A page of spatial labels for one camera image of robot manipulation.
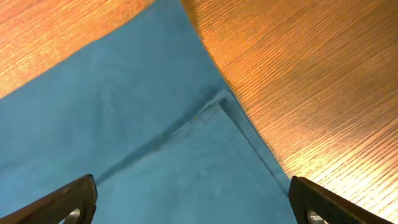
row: wood grain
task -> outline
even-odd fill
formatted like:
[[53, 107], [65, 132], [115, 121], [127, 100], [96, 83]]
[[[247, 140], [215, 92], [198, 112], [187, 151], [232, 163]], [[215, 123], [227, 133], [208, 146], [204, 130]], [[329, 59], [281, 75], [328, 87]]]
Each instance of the wood grain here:
[[[0, 97], [150, 1], [0, 2]], [[182, 0], [288, 175], [398, 223], [398, 1]]]

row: brown wood tabletop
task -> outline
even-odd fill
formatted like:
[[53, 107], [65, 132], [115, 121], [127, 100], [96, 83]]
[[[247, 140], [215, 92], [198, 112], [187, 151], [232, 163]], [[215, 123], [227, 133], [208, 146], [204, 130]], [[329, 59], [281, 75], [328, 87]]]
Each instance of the brown wood tabletop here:
[[[0, 98], [151, 1], [0, 1]], [[286, 173], [398, 223], [398, 1], [182, 2]]]

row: folded cloth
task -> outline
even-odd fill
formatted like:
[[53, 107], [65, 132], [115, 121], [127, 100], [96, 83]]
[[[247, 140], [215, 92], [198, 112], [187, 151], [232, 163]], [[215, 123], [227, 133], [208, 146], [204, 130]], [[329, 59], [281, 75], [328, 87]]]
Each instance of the folded cloth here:
[[294, 223], [289, 180], [177, 0], [0, 100], [0, 216], [93, 174], [94, 223]]

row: teal fabric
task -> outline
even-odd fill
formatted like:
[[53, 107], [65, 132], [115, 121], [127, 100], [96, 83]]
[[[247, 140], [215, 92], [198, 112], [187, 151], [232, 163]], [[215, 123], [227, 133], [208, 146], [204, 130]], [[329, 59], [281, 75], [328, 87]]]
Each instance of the teal fabric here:
[[0, 100], [0, 216], [84, 175], [94, 223], [295, 223], [289, 180], [177, 0]]

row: black object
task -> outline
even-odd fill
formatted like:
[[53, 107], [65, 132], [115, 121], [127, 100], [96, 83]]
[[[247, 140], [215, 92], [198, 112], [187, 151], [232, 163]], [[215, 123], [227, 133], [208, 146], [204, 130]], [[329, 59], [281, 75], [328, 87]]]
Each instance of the black object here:
[[289, 200], [298, 224], [392, 224], [304, 177], [292, 178]]
[[91, 174], [84, 175], [24, 208], [0, 219], [0, 224], [91, 223], [97, 189]]

